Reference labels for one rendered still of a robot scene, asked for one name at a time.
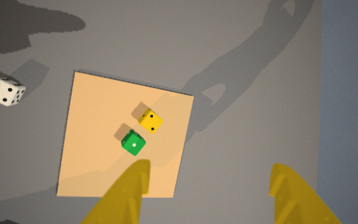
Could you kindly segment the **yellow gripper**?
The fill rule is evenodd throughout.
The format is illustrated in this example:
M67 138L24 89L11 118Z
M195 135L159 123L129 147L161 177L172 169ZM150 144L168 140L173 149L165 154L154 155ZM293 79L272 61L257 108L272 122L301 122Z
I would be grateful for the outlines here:
M133 162L81 224L139 224L150 173L149 159ZM269 195L274 197L274 224L341 224L311 186L287 165L273 165Z

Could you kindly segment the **tan mat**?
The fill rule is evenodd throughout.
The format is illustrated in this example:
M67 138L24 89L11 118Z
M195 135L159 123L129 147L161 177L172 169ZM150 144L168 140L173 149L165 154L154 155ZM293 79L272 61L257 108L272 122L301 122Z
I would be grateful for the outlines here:
M149 159L148 195L173 198L194 96L76 72L57 196L102 197L135 161ZM163 123L152 134L147 109ZM146 144L136 156L121 141L130 130Z

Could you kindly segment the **yellow die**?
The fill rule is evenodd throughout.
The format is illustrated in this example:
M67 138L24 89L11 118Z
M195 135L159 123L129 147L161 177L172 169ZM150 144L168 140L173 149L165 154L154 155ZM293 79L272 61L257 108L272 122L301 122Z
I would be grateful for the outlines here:
M150 109L138 119L138 123L152 134L160 127L163 120Z

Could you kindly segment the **green die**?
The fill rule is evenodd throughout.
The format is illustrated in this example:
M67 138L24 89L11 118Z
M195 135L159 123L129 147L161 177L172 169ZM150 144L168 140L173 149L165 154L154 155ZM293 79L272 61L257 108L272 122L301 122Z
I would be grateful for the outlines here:
M146 141L131 129L122 139L121 144L123 149L136 156L146 144Z

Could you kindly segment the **white die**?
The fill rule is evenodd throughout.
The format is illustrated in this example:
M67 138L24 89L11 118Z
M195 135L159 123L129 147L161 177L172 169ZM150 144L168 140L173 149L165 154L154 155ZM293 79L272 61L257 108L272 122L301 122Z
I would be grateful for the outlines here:
M6 106L18 104L25 87L8 78L0 78L0 103Z

